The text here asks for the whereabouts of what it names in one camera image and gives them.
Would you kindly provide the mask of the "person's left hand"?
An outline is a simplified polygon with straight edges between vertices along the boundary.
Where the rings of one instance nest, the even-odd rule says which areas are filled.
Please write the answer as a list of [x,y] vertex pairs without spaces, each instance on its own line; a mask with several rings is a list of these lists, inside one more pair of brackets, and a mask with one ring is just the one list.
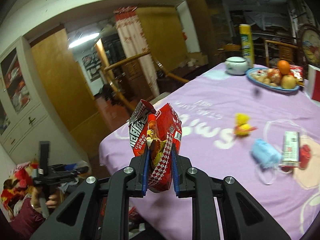
[[[37,212],[41,213],[42,208],[40,206],[40,194],[42,193],[41,187],[33,187],[33,191],[31,194],[31,200],[30,204],[33,209],[35,209]],[[48,209],[56,209],[61,203],[61,197],[60,197],[60,190],[55,189],[54,193],[51,194],[46,201],[46,206]]]

